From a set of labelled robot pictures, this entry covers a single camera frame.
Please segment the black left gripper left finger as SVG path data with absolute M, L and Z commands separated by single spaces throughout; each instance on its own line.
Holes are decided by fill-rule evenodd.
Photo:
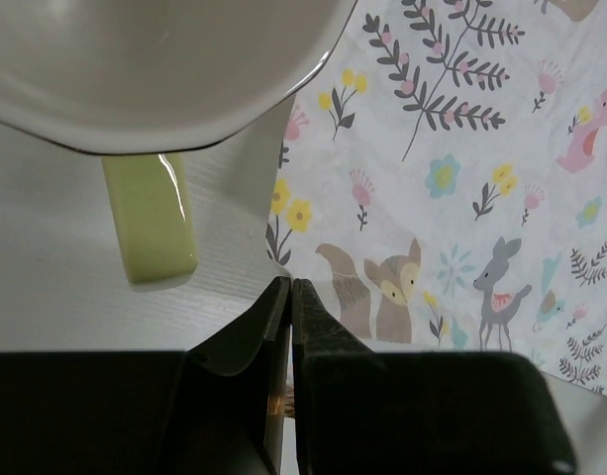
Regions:
M 189 350 L 0 352 L 0 474 L 276 474 L 289 281 Z

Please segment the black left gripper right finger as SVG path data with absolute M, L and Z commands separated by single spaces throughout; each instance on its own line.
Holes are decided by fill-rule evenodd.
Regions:
M 499 351 L 376 352 L 292 288 L 296 450 L 303 474 L 573 474 L 549 387 Z

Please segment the patterned animal print cloth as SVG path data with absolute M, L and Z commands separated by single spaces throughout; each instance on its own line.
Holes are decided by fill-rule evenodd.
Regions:
M 607 396 L 607 1 L 360 1 L 296 97 L 266 252 L 363 339 Z

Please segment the yellow translucent mug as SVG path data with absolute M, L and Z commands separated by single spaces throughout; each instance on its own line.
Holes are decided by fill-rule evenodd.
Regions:
M 101 158 L 128 281 L 188 278 L 181 153 L 237 134 L 327 63 L 352 1 L 0 1 L 0 124 Z

